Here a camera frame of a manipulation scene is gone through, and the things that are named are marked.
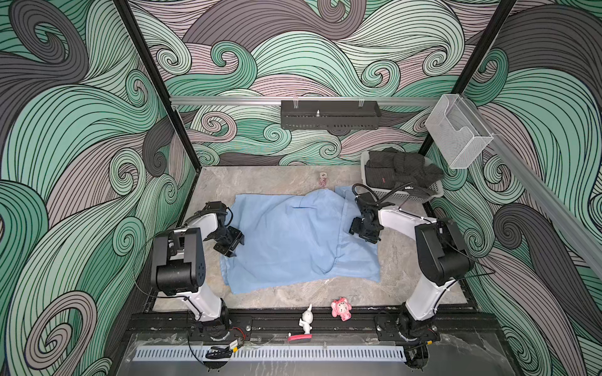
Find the light blue long sleeve shirt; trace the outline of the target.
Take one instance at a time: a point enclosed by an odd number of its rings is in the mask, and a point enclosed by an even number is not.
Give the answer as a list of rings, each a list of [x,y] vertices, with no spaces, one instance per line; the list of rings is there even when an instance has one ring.
[[[235,295],[335,277],[381,279],[377,245],[349,232],[360,215],[349,186],[238,194],[232,211],[245,242],[222,257],[220,270]]]

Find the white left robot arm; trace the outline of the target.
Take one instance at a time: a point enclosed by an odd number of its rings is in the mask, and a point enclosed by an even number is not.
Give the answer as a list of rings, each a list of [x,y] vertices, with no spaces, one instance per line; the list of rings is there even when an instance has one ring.
[[[224,301],[205,283],[203,243],[226,258],[245,242],[241,230],[232,227],[233,212],[221,201],[209,201],[175,230],[166,230],[152,242],[150,285],[169,299],[184,302],[202,330],[213,336],[230,330]]]

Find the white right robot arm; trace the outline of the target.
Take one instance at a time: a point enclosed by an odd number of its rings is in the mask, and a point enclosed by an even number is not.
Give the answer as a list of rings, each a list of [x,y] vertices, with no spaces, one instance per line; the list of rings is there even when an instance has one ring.
[[[411,297],[401,308],[397,327],[405,338],[436,333],[434,318],[445,292],[460,280],[470,278],[478,261],[470,256],[467,243],[452,219],[419,216],[401,208],[393,209],[388,192],[378,197],[361,183],[351,187],[360,216],[349,233],[376,244],[384,229],[395,230],[413,241],[421,277]]]

